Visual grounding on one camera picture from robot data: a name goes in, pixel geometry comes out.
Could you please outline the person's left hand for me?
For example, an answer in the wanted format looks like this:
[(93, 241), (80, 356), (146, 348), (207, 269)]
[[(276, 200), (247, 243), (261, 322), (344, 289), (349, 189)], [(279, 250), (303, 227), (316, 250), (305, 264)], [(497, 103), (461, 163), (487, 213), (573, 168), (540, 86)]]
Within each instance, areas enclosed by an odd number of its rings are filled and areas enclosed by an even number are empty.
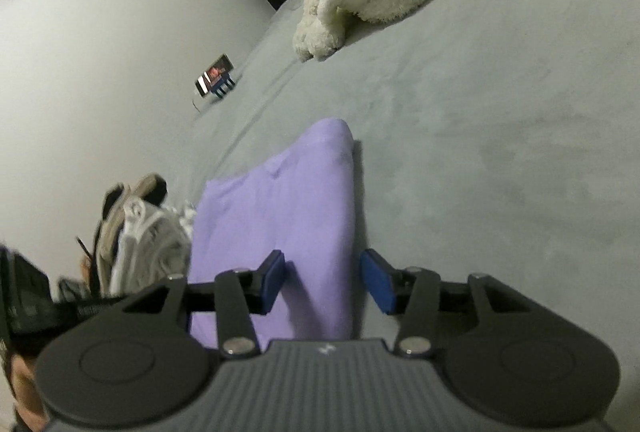
[(6, 361), (6, 374), (18, 422), (29, 431), (40, 432), (46, 427), (47, 416), (36, 387), (35, 363), (32, 358), (13, 353)]

